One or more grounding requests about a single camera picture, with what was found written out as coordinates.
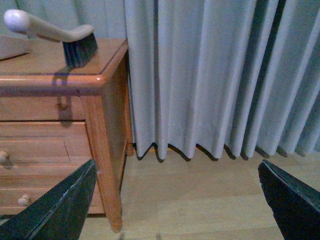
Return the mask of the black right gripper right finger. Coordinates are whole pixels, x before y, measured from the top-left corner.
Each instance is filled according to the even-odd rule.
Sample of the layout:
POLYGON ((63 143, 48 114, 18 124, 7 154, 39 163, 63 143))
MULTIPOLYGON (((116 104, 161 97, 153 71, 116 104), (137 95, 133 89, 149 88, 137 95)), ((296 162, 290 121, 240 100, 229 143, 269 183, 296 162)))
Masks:
POLYGON ((320 238, 320 192, 264 159, 258 166, 267 204, 285 240, 320 238))

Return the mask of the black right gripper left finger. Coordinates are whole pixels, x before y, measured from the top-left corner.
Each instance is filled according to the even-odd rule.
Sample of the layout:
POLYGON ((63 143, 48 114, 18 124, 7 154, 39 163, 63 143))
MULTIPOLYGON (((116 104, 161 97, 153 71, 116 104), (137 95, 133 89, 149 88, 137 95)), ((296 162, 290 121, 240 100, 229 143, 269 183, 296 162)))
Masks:
POLYGON ((0 226, 2 240, 79 239, 97 180, 93 159, 0 226))

